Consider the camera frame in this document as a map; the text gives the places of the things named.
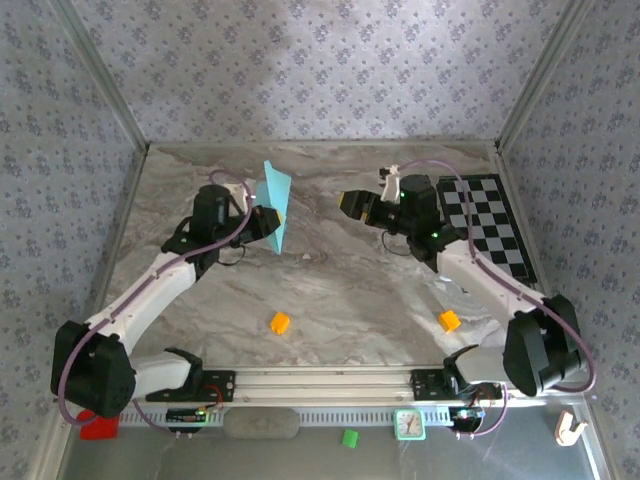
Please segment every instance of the black and white checkerboard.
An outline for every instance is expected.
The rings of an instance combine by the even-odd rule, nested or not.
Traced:
[[[522,241],[500,177],[466,175],[471,192],[473,243],[502,270],[527,285],[535,283],[529,255]],[[454,227],[467,227],[464,190],[454,177],[441,177],[437,185],[444,218]]]

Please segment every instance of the gray marble tabletop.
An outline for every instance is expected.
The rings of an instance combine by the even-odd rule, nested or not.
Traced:
[[[379,190],[377,169],[416,158],[444,160],[461,173],[493,171],[482,146],[436,143],[280,144],[237,147],[157,146],[147,158],[108,288],[114,300],[149,266],[159,246],[190,214],[213,167],[260,180],[262,163],[293,176],[282,255],[266,242],[233,267],[216,265],[153,323],[134,354],[177,346],[206,365],[439,364],[471,343],[499,344],[504,331],[476,301],[412,257],[383,248],[380,231],[347,218],[343,190]],[[425,167],[434,184],[444,170]],[[407,251],[400,238],[390,247]],[[233,261],[238,250],[225,249]],[[437,317],[462,320],[445,334]],[[288,331],[269,327],[290,316]]]

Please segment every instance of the black cable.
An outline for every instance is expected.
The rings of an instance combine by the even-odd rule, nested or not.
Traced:
[[[382,232],[382,236],[380,237],[380,239],[382,240],[382,246],[384,247],[384,249],[389,253],[393,253],[394,255],[398,255],[399,257],[409,257],[411,255],[411,252],[409,252],[409,253],[394,252],[389,247],[387,247],[387,244],[384,241],[384,236],[386,234],[388,234],[388,233],[389,233],[389,230],[385,230],[384,232]]]
[[[240,261],[244,258],[244,254],[247,253],[247,248],[244,245],[240,245],[240,248],[242,248],[242,255],[240,256],[240,258],[238,260],[236,260],[235,262],[232,262],[232,263],[221,262],[220,260],[218,260],[218,263],[220,265],[222,265],[223,267],[233,267],[234,265],[239,264]]]

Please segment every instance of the gray wall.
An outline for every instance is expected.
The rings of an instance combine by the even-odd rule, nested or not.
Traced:
[[[5,0],[0,17],[0,478],[13,479],[52,406],[55,332],[95,296],[134,150],[45,1]]]
[[[566,0],[73,0],[147,140],[495,138]]]
[[[640,7],[597,1],[507,155],[553,287],[599,366],[606,443],[640,478]]]

